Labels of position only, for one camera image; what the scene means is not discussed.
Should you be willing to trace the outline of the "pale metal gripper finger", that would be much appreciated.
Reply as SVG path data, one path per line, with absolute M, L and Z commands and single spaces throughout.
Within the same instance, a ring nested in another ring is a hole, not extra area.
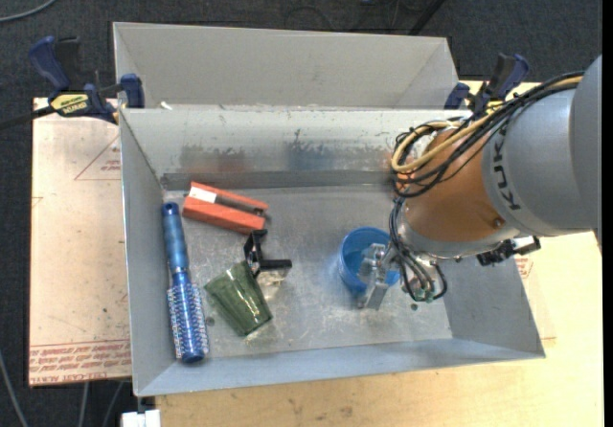
M 382 261 L 386 252 L 385 245 L 370 245 L 361 252 L 359 279 L 362 282 L 385 282 L 387 270 L 383 267 Z
M 378 310 L 389 290 L 389 285 L 383 281 L 376 281 L 367 287 L 364 297 L 364 307 L 367 309 Z

